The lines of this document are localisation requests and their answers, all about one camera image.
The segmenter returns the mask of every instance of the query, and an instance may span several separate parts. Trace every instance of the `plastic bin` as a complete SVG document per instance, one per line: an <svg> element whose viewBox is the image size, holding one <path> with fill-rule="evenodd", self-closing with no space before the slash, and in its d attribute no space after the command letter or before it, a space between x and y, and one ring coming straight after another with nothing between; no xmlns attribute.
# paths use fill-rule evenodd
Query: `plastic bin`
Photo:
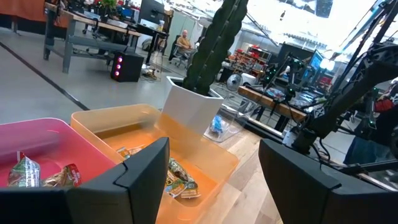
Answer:
<svg viewBox="0 0 398 224"><path fill-rule="evenodd" d="M76 164L87 182L115 166L69 125L59 119L44 118L0 125L0 187L7 186L10 170L17 163L17 151L40 165L40 178L56 174Z"/></svg>
<svg viewBox="0 0 398 224"><path fill-rule="evenodd" d="M223 142L242 131L248 118L256 109L257 103L222 87L217 87L214 91L222 93L224 102L206 129L205 136L213 141Z"/></svg>
<svg viewBox="0 0 398 224"><path fill-rule="evenodd" d="M181 199L164 193L157 223L195 223L238 164L236 156L149 105L76 112L71 126L114 163L124 160L116 152L121 147L145 147L160 137L170 138L170 156L192 175L201 197Z"/></svg>

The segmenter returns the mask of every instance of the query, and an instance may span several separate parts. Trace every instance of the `concrete floor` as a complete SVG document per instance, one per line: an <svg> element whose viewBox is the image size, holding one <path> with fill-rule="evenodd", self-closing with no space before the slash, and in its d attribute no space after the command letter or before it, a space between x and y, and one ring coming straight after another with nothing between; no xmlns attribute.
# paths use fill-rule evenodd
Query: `concrete floor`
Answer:
<svg viewBox="0 0 398 224"><path fill-rule="evenodd" d="M157 73L158 82L140 79L137 83L118 83L109 78L110 67L105 61L72 57L69 74L62 73L62 59L51 54L49 61L42 58L44 37L42 35L0 29L0 42L12 49L45 76L65 89L72 97L89 109L147 103L156 108L163 107L164 81L166 76L183 77L185 70L169 64L166 58L153 56L153 63L166 71ZM63 48L63 41L56 40L55 47ZM146 52L137 50L146 56ZM63 96L53 86L40 78L31 69L18 61L9 52L0 47L0 123L9 123L27 119L53 117L70 122L70 115L80 111L76 104ZM261 121L267 123L269 112L264 112ZM275 114L268 125L274 127L278 116ZM346 123L354 128L357 125ZM332 158L342 161L353 137L343 133L331 133L324 141Z"/></svg>

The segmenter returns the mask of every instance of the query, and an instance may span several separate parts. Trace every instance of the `pink bin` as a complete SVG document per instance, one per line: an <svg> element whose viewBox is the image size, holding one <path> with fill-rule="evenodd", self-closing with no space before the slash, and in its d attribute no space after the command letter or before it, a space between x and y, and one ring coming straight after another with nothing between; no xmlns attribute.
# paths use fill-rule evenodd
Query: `pink bin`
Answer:
<svg viewBox="0 0 398 224"><path fill-rule="evenodd" d="M40 164L40 178L76 164L87 182L115 166L97 148L59 119L44 118L0 125L0 187L17 163L17 151Z"/></svg>

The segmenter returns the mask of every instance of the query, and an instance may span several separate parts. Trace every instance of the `fan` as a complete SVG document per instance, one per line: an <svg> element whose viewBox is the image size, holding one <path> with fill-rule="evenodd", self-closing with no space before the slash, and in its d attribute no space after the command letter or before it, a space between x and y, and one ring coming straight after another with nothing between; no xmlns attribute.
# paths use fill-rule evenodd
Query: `fan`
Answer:
<svg viewBox="0 0 398 224"><path fill-rule="evenodd" d="M229 91L237 91L239 86L243 84L243 78L241 75L233 74L226 81L226 88Z"/></svg>

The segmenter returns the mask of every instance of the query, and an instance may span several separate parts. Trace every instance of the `white pot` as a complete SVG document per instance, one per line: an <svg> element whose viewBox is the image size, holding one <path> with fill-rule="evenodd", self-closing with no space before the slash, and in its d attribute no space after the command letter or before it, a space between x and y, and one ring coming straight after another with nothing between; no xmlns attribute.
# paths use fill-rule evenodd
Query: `white pot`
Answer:
<svg viewBox="0 0 398 224"><path fill-rule="evenodd" d="M182 78L167 77L166 101L162 112L196 133L203 134L216 116L224 99L213 90L210 91L214 97L203 96L174 83L182 81Z"/></svg>

